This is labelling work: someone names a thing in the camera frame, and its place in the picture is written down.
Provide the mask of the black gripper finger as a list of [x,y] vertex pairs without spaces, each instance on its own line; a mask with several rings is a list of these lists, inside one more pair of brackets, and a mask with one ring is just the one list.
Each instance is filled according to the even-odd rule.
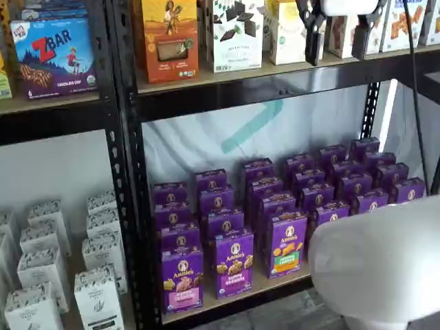
[[326,21],[319,1],[296,0],[300,18],[306,29],[305,60],[316,66],[319,61],[320,27]]
[[364,60],[380,50],[387,0],[366,1],[357,10],[358,25],[355,28],[352,56]]

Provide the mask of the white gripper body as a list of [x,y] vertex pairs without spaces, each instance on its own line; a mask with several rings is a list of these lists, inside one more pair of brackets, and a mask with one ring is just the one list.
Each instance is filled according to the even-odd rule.
[[371,14],[378,0],[321,0],[321,10],[328,17]]

